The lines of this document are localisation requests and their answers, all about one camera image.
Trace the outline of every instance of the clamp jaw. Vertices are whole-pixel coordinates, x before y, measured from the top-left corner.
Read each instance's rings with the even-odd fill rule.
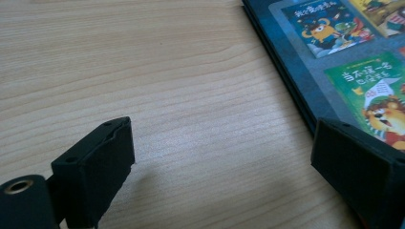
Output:
[[[51,164],[0,185],[0,228],[97,228],[135,163],[131,119],[104,122]]]

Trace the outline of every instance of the wooden table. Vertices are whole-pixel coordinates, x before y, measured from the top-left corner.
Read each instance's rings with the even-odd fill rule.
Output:
[[[137,164],[101,229],[360,227],[241,5],[0,1],[0,183],[128,115]]]

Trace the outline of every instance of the children's book cover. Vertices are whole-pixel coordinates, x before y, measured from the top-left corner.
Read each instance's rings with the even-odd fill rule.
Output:
[[[405,32],[405,0],[350,0],[386,37]]]
[[[391,52],[325,70],[363,131],[405,152],[405,66]]]
[[[373,39],[363,22],[338,0],[309,1],[282,11],[317,58]]]

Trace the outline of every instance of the green book cover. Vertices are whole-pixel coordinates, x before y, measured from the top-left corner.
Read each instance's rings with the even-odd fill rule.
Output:
[[[405,151],[405,67],[384,52],[325,70],[361,129]]]

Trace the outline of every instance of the light wood surface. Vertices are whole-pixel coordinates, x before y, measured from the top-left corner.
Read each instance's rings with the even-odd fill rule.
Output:
[[[99,228],[359,228],[240,0],[0,1],[0,183],[130,116]]]

